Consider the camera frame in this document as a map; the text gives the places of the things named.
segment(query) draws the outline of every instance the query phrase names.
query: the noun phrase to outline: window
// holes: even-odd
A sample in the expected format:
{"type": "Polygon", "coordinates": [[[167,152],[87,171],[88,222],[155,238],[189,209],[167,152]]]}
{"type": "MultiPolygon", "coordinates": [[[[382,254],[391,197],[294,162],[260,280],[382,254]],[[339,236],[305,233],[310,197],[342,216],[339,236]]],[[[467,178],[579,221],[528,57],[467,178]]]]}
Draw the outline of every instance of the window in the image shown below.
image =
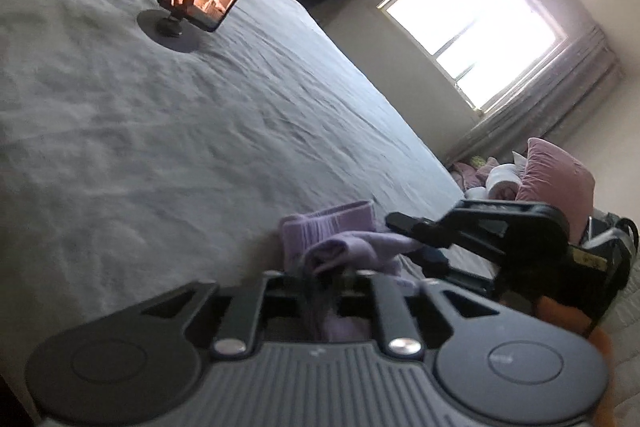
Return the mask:
{"type": "Polygon", "coordinates": [[[379,8],[484,110],[527,80],[564,38],[535,0],[387,0],[379,8]]]}

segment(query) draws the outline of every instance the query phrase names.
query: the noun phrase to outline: silver bolt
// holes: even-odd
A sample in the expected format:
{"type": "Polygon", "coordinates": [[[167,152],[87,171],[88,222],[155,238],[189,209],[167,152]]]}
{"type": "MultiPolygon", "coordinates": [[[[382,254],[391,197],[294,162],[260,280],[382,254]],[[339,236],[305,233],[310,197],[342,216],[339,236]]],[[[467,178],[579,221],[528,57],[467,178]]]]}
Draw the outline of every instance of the silver bolt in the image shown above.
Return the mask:
{"type": "Polygon", "coordinates": [[[222,339],[213,344],[213,349],[220,353],[231,357],[240,355],[246,351],[246,344],[239,339],[222,339]]]}
{"type": "Polygon", "coordinates": [[[414,339],[393,339],[389,349],[396,355],[415,355],[422,349],[422,344],[414,339]]]}

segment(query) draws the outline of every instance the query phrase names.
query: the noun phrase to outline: gray curtain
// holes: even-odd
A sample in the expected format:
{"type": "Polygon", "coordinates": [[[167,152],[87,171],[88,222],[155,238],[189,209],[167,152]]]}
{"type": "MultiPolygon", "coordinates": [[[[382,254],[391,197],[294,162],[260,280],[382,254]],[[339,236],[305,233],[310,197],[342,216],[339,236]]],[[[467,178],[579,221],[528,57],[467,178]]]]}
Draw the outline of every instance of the gray curtain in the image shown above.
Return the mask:
{"type": "Polygon", "coordinates": [[[475,155],[513,162],[511,151],[524,153],[531,137],[561,146],[622,78],[618,58],[603,31],[594,26],[476,124],[447,153],[444,165],[475,155]]]}

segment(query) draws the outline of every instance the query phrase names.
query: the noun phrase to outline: round phone stand base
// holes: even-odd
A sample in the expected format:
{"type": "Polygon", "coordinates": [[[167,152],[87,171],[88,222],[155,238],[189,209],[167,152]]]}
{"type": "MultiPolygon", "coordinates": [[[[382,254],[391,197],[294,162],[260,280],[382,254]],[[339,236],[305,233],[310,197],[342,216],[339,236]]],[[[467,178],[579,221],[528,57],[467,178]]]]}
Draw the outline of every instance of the round phone stand base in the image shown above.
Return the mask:
{"type": "Polygon", "coordinates": [[[191,53],[198,49],[200,32],[187,21],[169,19],[164,10],[144,10],[138,14],[140,29],[153,42],[175,52],[191,53]]]}

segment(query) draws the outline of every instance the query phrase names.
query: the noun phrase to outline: gray bed sheet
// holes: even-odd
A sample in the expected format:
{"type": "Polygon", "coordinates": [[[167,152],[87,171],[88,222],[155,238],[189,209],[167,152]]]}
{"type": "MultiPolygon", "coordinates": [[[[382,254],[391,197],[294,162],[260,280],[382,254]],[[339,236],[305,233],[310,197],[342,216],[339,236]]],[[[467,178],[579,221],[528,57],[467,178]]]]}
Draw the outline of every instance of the gray bed sheet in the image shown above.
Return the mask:
{"type": "Polygon", "coordinates": [[[140,31],[155,4],[0,0],[0,373],[25,403],[40,341],[280,267],[286,214],[371,199],[436,218],[462,197],[295,1],[240,0],[191,55],[140,31]]]}

